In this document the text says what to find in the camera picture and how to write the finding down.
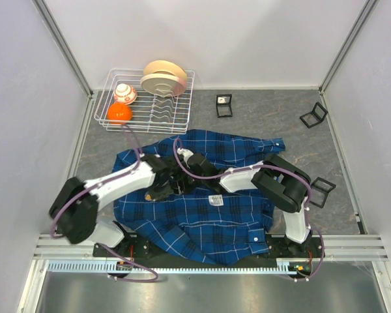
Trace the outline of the blue plaid shirt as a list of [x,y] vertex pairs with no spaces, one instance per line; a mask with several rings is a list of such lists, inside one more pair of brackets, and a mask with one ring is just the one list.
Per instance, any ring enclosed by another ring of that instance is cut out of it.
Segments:
[[[203,154],[220,169],[248,166],[267,154],[285,151],[281,138],[250,138],[198,129],[179,138],[185,149]],[[146,190],[141,189],[115,200],[114,216],[140,236],[169,248],[184,236],[200,250],[209,244],[265,248],[265,234],[273,225],[274,205],[256,189],[223,195],[223,206],[210,205],[209,196],[219,194],[206,186],[163,201],[147,201],[145,195]]]

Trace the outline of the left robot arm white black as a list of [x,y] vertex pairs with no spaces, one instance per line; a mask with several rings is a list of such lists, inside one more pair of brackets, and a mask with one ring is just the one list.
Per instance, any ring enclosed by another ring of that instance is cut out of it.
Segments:
[[109,203],[137,190],[161,191],[170,178],[171,166],[158,155],[141,155],[131,166],[88,181],[68,179],[49,210],[55,230],[72,245],[84,241],[106,245],[115,256],[124,256],[130,241],[123,229],[98,212]]

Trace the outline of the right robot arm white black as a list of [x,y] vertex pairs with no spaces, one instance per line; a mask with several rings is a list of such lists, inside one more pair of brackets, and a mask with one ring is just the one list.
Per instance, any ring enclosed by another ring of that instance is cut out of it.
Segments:
[[295,257],[308,252],[312,237],[308,219],[311,186],[303,171],[275,154],[250,166],[226,170],[219,170],[201,153],[188,149],[177,149],[174,157],[185,176],[218,194],[260,191],[283,212],[286,251]]

